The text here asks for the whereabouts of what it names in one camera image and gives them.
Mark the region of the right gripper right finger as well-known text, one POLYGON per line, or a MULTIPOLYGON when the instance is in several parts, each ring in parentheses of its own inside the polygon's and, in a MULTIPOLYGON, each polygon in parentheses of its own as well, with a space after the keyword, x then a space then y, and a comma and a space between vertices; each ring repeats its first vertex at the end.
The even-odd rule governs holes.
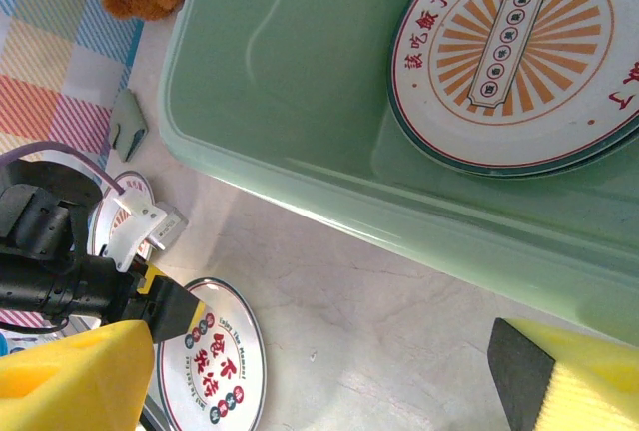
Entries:
POLYGON ((639 348, 494 320, 489 370, 510 431, 639 431, 639 348))

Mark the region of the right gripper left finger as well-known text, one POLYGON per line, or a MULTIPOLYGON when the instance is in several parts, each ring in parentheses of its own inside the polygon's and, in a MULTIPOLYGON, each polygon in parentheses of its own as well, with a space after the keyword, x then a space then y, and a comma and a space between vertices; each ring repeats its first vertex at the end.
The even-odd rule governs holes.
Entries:
POLYGON ((141 320, 0 357, 0 431, 135 431, 152 371, 141 320))

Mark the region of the white plate red Chinese characters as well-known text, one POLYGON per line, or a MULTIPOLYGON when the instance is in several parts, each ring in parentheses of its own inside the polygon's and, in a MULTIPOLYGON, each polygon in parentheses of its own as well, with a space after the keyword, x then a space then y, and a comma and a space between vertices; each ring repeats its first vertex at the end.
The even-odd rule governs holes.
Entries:
POLYGON ((159 396, 171 431, 256 431, 267 385, 265 347, 244 298, 217 278, 187 290, 204 314, 156 352, 159 396))

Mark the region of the white plate orange sunburst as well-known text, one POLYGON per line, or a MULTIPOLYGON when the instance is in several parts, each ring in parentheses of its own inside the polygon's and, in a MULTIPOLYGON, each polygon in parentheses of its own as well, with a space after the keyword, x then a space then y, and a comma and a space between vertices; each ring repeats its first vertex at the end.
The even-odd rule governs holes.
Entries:
MULTIPOLYGON (((153 193, 146 179, 137 172, 127 171, 116 176, 116 182, 124 189, 140 192, 151 201, 153 193)), ((96 206, 90 221, 88 252, 98 255, 104 245, 108 244, 113 232, 122 225, 130 214, 114 200, 118 194, 111 187, 104 190, 103 200, 96 206)))
POLYGON ((639 0, 409 0, 388 66, 401 131, 461 172, 556 173, 639 135, 639 0))

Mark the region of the green plastic bin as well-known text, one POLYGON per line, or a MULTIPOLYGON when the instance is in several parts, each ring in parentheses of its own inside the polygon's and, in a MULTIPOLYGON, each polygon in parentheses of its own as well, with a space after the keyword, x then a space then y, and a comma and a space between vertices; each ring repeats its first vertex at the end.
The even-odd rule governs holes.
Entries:
POLYGON ((388 96, 409 0, 186 0, 159 86, 189 167, 472 284, 639 346, 639 135, 496 178, 424 155, 388 96))

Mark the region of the small green plastic clip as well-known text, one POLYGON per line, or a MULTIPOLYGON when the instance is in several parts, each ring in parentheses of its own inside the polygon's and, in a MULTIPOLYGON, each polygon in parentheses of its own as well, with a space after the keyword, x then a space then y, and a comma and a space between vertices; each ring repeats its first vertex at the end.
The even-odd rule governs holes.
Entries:
POLYGON ((148 133, 135 94, 128 88, 117 96, 109 121, 108 143, 123 162, 129 162, 148 133))

